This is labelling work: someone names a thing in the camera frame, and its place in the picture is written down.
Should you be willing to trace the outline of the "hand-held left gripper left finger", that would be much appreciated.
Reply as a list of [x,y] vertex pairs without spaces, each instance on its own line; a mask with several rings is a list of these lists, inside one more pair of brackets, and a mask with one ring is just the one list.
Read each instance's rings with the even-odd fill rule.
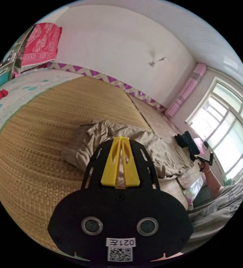
[[106,187],[117,187],[120,172],[121,137],[115,137],[111,142],[101,184]]

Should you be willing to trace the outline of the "person's right hand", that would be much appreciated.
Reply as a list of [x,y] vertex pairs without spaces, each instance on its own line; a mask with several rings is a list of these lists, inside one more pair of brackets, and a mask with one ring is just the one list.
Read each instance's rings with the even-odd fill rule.
[[208,162],[199,162],[198,165],[201,172],[208,173],[210,171],[210,166]]

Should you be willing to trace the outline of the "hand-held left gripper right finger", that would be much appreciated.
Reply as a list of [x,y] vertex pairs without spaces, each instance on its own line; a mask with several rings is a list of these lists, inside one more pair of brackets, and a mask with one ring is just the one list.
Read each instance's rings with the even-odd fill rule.
[[121,148],[123,157],[123,177],[125,187],[138,187],[140,179],[136,169],[130,140],[128,137],[121,137]]

